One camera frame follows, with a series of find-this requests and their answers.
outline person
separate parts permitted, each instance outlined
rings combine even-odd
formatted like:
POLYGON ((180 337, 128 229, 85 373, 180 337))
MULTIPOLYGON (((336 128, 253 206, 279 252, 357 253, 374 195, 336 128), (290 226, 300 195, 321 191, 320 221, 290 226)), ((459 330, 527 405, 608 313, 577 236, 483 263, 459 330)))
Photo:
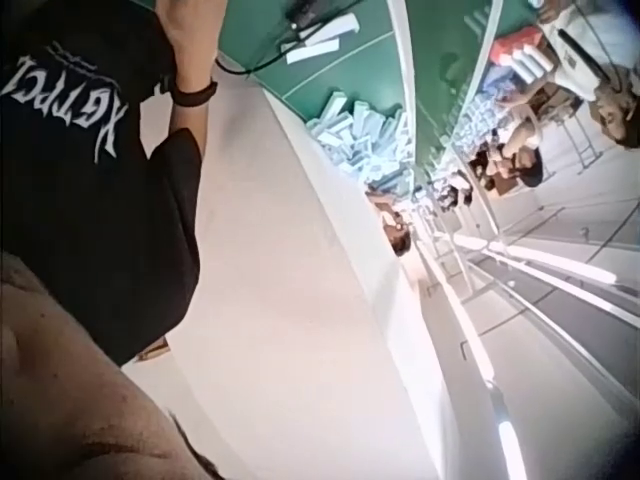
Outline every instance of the person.
POLYGON ((1 270, 2 478, 223 479, 23 262, 1 270))
POLYGON ((525 186, 537 187, 544 177, 541 141, 542 131, 531 108, 527 105, 513 107, 492 132, 485 174, 517 177, 525 186))
POLYGON ((3 478, 222 478, 119 370, 184 317, 225 0, 49 0, 3 42, 3 478), (140 104, 174 105, 149 158, 140 104))
POLYGON ((590 102, 592 117, 617 144, 640 147, 640 109, 633 76, 640 60, 640 31, 611 0, 545 0, 539 22, 555 49, 555 68, 523 92, 503 99, 503 106, 528 102, 547 82, 555 83, 590 102), (585 68, 561 38, 566 31, 602 68, 601 81, 585 68))
POLYGON ((411 231, 402 215, 392 208, 395 198, 391 194, 380 193, 369 187, 365 192, 369 201, 376 207, 393 252, 402 257, 411 250, 411 231))
POLYGON ((3 44, 2 247, 116 364, 184 317, 225 0, 48 0, 3 44), (148 158, 140 105, 172 91, 148 158))

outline hand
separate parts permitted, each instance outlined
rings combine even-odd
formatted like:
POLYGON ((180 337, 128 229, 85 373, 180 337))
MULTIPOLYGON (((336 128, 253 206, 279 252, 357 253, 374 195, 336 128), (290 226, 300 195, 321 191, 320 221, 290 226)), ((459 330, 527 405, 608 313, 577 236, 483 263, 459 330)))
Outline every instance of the hand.
POLYGON ((529 101, 529 99, 527 98, 527 96, 523 93, 520 92, 512 92, 498 100, 496 100, 496 105, 502 107, 502 108, 507 108, 507 109, 511 109, 514 107, 518 107, 520 105, 524 105, 525 103, 527 103, 529 101))
POLYGON ((562 0, 545 0, 538 12, 538 22, 546 25, 557 20, 563 10, 561 3, 562 0))
POLYGON ((173 46, 180 90, 198 91, 211 81, 226 8, 227 0, 156 0, 156 14, 173 46))

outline skin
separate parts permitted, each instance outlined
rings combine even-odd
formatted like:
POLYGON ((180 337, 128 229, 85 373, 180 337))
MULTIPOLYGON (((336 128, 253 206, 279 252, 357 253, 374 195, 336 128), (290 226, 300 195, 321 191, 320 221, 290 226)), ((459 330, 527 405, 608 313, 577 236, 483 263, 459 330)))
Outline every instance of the skin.
MULTIPOLYGON (((157 0, 176 83, 207 87, 226 0, 157 0)), ((173 107, 204 153, 208 107, 173 107)), ((170 419, 18 259, 2 254, 0 440, 24 478, 208 479, 170 419)))

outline student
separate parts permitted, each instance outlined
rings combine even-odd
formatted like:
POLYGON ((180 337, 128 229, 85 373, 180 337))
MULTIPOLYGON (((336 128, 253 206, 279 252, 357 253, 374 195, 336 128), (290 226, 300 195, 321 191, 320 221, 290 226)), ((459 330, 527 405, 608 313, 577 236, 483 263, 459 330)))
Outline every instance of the student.
POLYGON ((3 50, 2 248, 122 365, 184 317, 226 0, 49 0, 3 50), (140 104, 168 136, 147 159, 140 104))
POLYGON ((411 250, 411 231, 405 223, 402 215, 396 212, 391 205, 395 198, 390 194, 376 192, 369 188, 365 195, 376 207, 382 221, 384 230, 393 252, 401 257, 411 250))
POLYGON ((640 60, 640 32, 612 0, 545 0, 540 24, 558 57, 555 69, 503 106, 528 102, 547 82, 565 87, 593 105, 607 136, 625 148, 640 147, 640 109, 632 75, 640 60), (559 36, 564 29, 607 73, 601 83, 559 36))
POLYGON ((512 108, 493 132, 486 174, 517 177, 525 186, 537 187, 544 176, 541 141, 542 132, 531 108, 527 105, 512 108))

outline black t-shirt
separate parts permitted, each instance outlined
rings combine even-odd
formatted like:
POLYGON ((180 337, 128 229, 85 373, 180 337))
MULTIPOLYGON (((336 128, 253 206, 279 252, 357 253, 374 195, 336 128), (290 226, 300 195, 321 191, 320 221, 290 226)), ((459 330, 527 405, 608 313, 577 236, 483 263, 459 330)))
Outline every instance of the black t-shirt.
POLYGON ((200 270, 195 139, 140 142, 173 54, 122 0, 49 0, 24 31, 2 71, 2 248, 123 364, 182 320, 200 270))

